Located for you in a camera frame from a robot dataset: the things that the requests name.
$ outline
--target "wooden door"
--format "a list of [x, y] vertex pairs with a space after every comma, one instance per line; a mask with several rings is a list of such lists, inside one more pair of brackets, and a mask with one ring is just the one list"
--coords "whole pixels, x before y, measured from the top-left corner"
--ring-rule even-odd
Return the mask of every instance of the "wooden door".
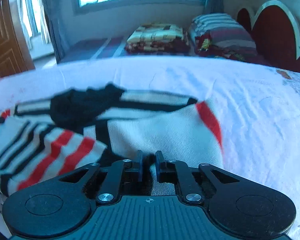
[[0, 0], [0, 78], [30, 69], [34, 64], [22, 33], [17, 0]]

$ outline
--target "window sill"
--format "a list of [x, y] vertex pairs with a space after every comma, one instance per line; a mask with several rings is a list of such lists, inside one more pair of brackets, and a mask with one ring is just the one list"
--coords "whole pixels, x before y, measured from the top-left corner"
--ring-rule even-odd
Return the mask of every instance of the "window sill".
[[200, 6], [204, 4], [203, 0], [109, 0], [100, 3], [90, 3], [82, 7], [74, 6], [74, 15], [88, 14], [100, 10], [106, 10], [115, 7], [139, 5], [139, 4], [187, 4], [193, 6]]

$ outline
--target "headboard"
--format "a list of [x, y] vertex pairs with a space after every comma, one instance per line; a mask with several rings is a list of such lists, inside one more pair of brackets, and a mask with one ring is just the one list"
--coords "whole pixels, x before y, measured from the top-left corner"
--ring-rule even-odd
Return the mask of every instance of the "headboard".
[[251, 34], [258, 53], [272, 66], [300, 72], [300, 27], [282, 2], [268, 1], [256, 14], [241, 6], [237, 21]]

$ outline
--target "wrinkled sheet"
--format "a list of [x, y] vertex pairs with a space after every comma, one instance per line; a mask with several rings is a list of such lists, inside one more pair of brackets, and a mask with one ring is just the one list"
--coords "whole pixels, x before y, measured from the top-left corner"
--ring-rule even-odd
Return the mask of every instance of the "wrinkled sheet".
[[201, 100], [212, 97], [222, 129], [224, 168], [290, 197], [297, 218], [289, 236], [300, 239], [300, 73], [286, 71], [283, 77], [276, 71], [232, 60], [178, 56], [78, 61], [0, 79], [0, 112], [17, 102], [69, 88], [97, 89], [108, 82]]

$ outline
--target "crosshair symbol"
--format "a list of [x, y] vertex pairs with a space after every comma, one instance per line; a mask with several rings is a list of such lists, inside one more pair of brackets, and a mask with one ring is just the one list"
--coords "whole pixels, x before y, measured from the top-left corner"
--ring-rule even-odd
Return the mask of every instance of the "crosshair symbol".
[[146, 201], [147, 201], [148, 203], [152, 203], [152, 202], [154, 201], [154, 199], [152, 199], [152, 198], [147, 198]]

